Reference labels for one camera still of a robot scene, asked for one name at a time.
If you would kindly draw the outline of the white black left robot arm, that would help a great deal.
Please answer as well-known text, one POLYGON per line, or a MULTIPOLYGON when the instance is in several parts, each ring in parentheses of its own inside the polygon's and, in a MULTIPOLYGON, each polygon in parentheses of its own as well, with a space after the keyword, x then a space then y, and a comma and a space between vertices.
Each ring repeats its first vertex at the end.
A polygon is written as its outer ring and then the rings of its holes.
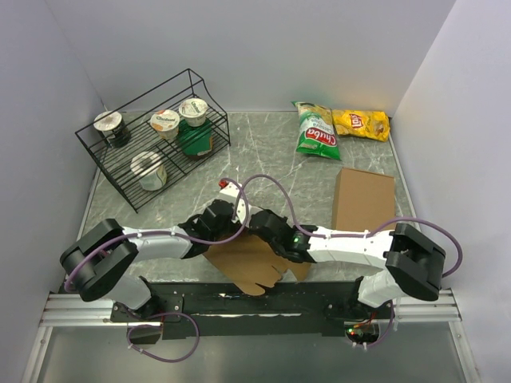
POLYGON ((209 247, 236 238, 247 218, 247 205, 216 199, 203 213, 169 229, 141 230, 105 219, 60 257, 67 274, 65 290, 85 302, 109 298, 148 321, 164 304, 146 278, 127 273, 132 263, 148 259, 191 259, 209 247))

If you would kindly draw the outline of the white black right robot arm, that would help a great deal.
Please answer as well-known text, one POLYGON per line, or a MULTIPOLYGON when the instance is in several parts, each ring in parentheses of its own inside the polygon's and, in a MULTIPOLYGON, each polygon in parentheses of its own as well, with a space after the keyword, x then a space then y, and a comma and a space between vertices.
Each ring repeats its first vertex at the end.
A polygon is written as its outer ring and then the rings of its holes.
POLYGON ((300 230, 286 218, 262 210, 249 219, 248 231, 293 263, 344 262, 377 268, 378 273, 358 278, 348 299, 348 308, 358 318, 396 298, 434 302, 439 297, 446 253, 408 223, 375 233, 316 226, 300 230))

